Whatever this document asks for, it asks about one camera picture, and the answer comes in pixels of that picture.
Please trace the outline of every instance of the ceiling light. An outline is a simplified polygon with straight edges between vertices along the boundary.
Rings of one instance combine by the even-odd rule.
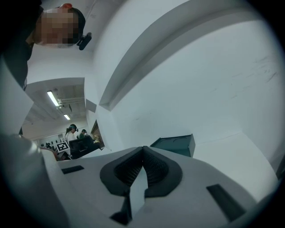
[[[55,106],[59,106],[58,102],[56,101],[56,99],[53,96],[52,91],[48,91],[48,96],[52,100],[52,102],[54,103]]]
[[[68,117],[68,115],[64,115],[65,118],[67,118],[68,120],[70,120],[70,118]]]

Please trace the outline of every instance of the woman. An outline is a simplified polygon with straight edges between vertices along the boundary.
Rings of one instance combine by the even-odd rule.
[[[76,137],[74,136],[74,132],[75,131],[78,131],[77,127],[75,124],[71,124],[69,126],[69,128],[66,129],[66,134],[64,136],[64,139],[65,141],[68,143],[69,145],[69,142],[72,141],[72,140],[75,140]]]

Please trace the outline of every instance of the white ceiling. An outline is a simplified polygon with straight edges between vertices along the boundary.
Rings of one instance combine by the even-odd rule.
[[[125,0],[42,0],[44,10],[61,6],[64,3],[71,3],[74,8],[79,9],[86,19],[84,35],[92,33],[92,40],[85,47],[84,51],[93,52],[96,43],[109,19],[117,8]]]
[[[49,90],[53,91],[56,99],[73,99],[64,101],[65,107],[57,109],[47,95]],[[34,104],[23,125],[38,121],[50,122],[65,119],[64,114],[68,114],[71,119],[86,116],[84,78],[63,78],[35,82],[28,84],[26,93],[34,101]]]

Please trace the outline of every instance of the dark hair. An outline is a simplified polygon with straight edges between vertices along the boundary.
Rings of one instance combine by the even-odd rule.
[[[69,128],[66,129],[65,135],[66,135],[67,133],[69,133],[73,128],[75,128],[75,130],[77,129],[77,127],[76,127],[75,124],[71,124],[71,125],[69,126]]]
[[[73,37],[66,39],[67,42],[64,43],[67,46],[73,46],[74,44],[78,43],[81,37],[83,36],[83,29],[84,29],[86,20],[79,9],[72,7],[68,9],[68,12],[72,12],[78,17],[78,28],[76,27],[73,28]]]

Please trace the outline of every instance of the ear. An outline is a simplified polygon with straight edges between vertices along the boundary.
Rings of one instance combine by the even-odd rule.
[[[64,3],[60,6],[60,8],[63,8],[63,9],[71,9],[72,8],[72,4],[70,3]]]

